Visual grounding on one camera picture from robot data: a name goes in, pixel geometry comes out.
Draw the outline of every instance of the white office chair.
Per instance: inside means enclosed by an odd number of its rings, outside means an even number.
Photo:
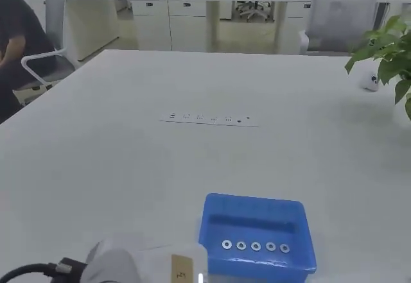
[[[377,0],[312,0],[300,54],[346,55],[372,30]]]
[[[253,18],[253,16],[255,15],[259,15],[267,21],[270,15],[264,12],[264,4],[264,2],[246,2],[239,5],[239,7],[237,7],[237,10],[240,10],[240,17],[247,16],[247,22],[250,22],[251,18]]]
[[[32,89],[41,85],[46,87],[46,90],[52,87],[52,82],[60,81],[73,73],[78,67],[78,63],[70,61],[67,56],[67,50],[63,45],[64,38],[64,12],[66,8],[66,0],[46,0],[46,34],[53,43],[56,51],[43,53],[38,55],[28,55],[22,58],[21,65],[25,68],[37,81],[22,86],[18,90]],[[30,60],[56,56],[56,69],[47,76],[39,76],[27,64]],[[30,103],[36,97],[28,98],[25,103]]]

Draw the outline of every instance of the white cabinet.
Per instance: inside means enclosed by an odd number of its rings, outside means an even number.
[[[170,16],[173,51],[207,52],[206,17]]]
[[[183,15],[188,17],[205,17],[205,1],[168,1],[170,16]]]
[[[171,51],[168,16],[135,15],[139,50]]]
[[[168,1],[173,51],[206,52],[205,1]]]
[[[231,20],[233,2],[220,1],[220,19]]]
[[[311,4],[309,2],[292,2],[287,4],[286,17],[279,39],[279,54],[299,54],[299,32],[307,28],[310,18],[310,8]]]
[[[167,1],[132,1],[140,50],[171,51]]]
[[[132,1],[133,15],[168,15],[166,1]]]
[[[310,2],[288,2],[285,17],[308,19],[310,16],[310,10]]]

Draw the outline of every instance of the person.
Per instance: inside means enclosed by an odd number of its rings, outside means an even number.
[[[54,51],[34,11],[24,0],[0,0],[0,124],[21,109],[13,90],[35,81],[22,57]],[[38,75],[51,73],[55,56],[30,60]]]

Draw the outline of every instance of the floor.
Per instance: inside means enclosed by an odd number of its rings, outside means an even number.
[[[105,46],[86,58],[82,64],[96,57],[104,49],[135,50],[138,49],[136,28],[131,10],[124,9],[118,13],[120,36],[117,40]],[[233,20],[220,21],[220,39],[217,43],[217,52],[223,53],[256,53],[273,54],[275,22],[265,22],[256,17],[252,22],[240,19],[239,13],[234,12]],[[40,90],[23,90],[16,92],[21,102],[26,98],[40,95],[45,88]]]

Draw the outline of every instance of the cable connector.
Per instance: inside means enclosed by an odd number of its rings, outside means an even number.
[[[58,264],[31,264],[19,267],[0,278],[0,283],[8,283],[10,280],[27,273],[43,273],[47,277],[58,278],[61,283],[80,283],[83,270],[87,264],[64,257]]]

